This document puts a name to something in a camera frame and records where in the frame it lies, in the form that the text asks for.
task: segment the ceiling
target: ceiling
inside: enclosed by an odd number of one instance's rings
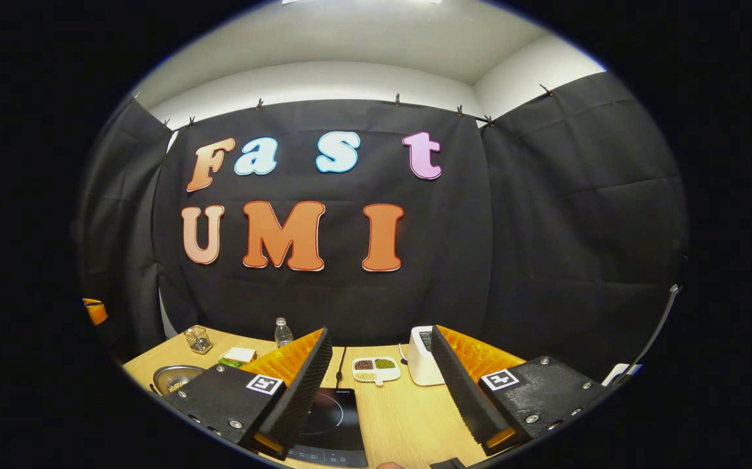
[[[134,92],[152,109],[228,75],[313,61],[405,66],[473,85],[548,33],[480,0],[275,0],[177,51]]]

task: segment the black induction cooker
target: black induction cooker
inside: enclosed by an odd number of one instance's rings
[[[287,457],[325,466],[367,467],[355,391],[319,389],[298,444]]]

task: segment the plastic water bottle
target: plastic water bottle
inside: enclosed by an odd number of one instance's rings
[[[277,348],[289,344],[295,340],[292,330],[286,325],[286,318],[277,318],[277,329],[274,329],[274,341],[277,342]]]

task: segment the white divided plate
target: white divided plate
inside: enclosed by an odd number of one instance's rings
[[[388,360],[393,363],[393,368],[376,368],[376,360]],[[355,365],[360,362],[372,363],[372,370],[357,370]],[[399,364],[391,357],[371,356],[352,360],[352,377],[356,381],[376,383],[376,386],[381,386],[384,384],[384,381],[397,380],[400,376],[402,376],[402,371],[399,370]]]

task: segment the glass jar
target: glass jar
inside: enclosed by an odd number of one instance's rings
[[[185,340],[188,341],[191,350],[199,354],[206,354],[212,347],[207,331],[201,326],[192,326],[185,330]]]

